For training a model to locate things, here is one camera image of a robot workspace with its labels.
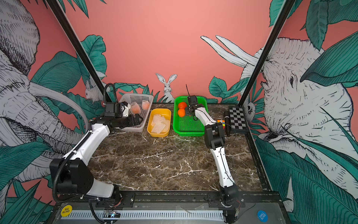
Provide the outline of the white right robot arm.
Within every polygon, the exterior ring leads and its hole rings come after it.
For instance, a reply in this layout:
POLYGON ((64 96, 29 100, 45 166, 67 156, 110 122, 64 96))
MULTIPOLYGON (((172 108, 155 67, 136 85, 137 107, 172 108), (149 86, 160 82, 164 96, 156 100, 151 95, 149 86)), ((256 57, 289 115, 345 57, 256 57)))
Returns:
POLYGON ((215 121, 200 104, 196 96, 188 96, 188 111, 204 126, 205 145, 210 149, 218 170, 222 204, 225 207, 241 207, 240 194, 225 156, 225 133, 223 125, 215 121))

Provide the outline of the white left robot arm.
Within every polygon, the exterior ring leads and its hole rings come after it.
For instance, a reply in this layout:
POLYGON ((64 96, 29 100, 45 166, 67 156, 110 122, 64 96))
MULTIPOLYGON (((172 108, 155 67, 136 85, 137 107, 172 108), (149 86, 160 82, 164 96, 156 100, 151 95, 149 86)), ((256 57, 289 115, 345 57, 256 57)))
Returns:
POLYGON ((115 129, 140 125, 144 119, 138 115, 127 117, 98 117, 90 122, 91 129, 61 159, 50 163, 52 197, 57 203, 76 198, 109 198, 118 203, 121 195, 113 184, 94 178, 88 168, 89 161, 101 142, 115 129))

